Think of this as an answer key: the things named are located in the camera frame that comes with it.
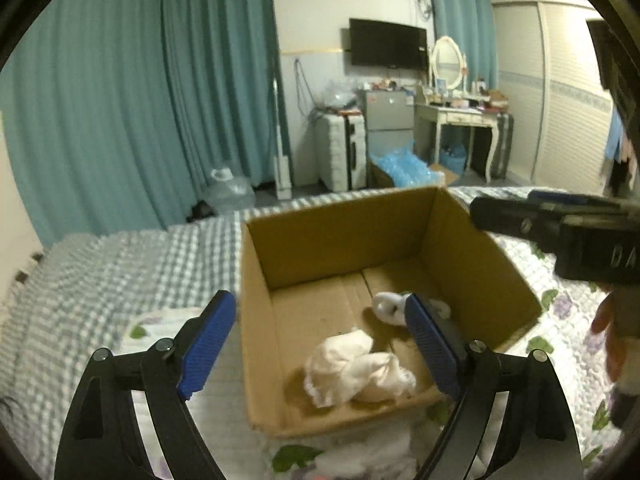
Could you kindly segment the person's right hand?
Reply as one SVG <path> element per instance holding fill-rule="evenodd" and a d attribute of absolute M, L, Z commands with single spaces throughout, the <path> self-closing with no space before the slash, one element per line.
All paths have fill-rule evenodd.
<path fill-rule="evenodd" d="M 605 286 L 604 299 L 594 316 L 590 332 L 593 335 L 605 333 L 605 369 L 611 382 L 626 382 L 628 386 L 639 385 L 639 341 L 620 336 L 615 327 L 615 308 L 620 304 L 618 295 L 611 287 Z"/>

